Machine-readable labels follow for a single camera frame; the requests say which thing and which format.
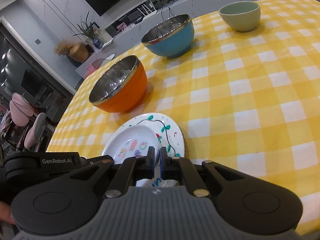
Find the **human hand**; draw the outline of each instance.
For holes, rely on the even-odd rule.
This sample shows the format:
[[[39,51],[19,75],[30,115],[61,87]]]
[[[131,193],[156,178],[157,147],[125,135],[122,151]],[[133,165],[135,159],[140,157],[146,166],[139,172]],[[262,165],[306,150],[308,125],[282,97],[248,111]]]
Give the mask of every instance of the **human hand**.
[[[11,217],[10,206],[0,201],[0,220],[15,225],[16,223]]]

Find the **door frame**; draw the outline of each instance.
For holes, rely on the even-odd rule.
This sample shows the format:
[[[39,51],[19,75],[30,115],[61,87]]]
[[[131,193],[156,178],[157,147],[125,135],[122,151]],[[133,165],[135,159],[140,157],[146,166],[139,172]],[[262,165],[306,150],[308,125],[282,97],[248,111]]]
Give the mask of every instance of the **door frame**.
[[[49,73],[56,81],[58,81],[66,90],[72,95],[75,95],[76,90],[70,86],[57,72],[53,70],[27,43],[26,41],[16,32],[11,24],[5,19],[4,16],[0,17],[0,23],[9,31],[9,33],[16,39],[16,41],[26,50],[28,54],[33,57],[37,63],[43,67],[47,73]]]

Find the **floral painted plate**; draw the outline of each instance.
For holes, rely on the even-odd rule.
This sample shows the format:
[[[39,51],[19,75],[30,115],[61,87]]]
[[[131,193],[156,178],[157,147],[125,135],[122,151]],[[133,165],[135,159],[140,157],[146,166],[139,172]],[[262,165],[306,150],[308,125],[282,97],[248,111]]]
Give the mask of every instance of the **floral painted plate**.
[[[184,150],[185,150],[184,139],[179,126],[170,117],[160,113],[141,114],[124,123],[111,136],[110,140],[108,141],[108,143],[106,144],[106,146],[102,151],[102,155],[107,154],[106,149],[108,148],[112,140],[119,133],[121,133],[127,127],[130,127],[132,125],[137,125],[137,124],[146,125],[155,132],[159,140],[159,144],[160,144],[159,147],[166,147],[169,157],[173,157],[173,156],[184,157]],[[140,180],[137,182],[137,186],[157,187],[157,186],[173,186],[174,185],[174,181],[161,180],[159,176],[160,176],[160,168],[159,166],[157,166],[155,169],[155,179]]]

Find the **blue vase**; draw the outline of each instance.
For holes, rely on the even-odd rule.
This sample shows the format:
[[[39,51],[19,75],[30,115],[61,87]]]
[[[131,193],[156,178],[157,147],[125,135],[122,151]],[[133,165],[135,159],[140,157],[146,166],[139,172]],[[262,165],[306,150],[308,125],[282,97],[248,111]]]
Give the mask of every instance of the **blue vase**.
[[[103,46],[103,43],[101,41],[99,41],[98,39],[94,39],[93,40],[93,45],[97,48],[97,49],[101,49]]]

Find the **tablecloth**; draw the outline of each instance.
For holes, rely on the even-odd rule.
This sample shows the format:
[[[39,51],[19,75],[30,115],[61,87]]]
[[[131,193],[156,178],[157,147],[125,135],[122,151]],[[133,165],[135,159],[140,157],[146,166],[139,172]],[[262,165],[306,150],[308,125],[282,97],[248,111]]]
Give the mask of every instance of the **tablecloth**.
[[[180,126],[186,157],[212,159],[292,190],[304,208],[297,232],[320,229],[320,3],[258,3],[254,31],[233,31],[213,12],[193,19],[192,49],[179,58],[158,57],[138,44],[98,69],[75,94],[48,151],[98,156],[124,122],[160,112]],[[127,114],[92,106],[95,82],[132,54],[147,72],[143,103]]]

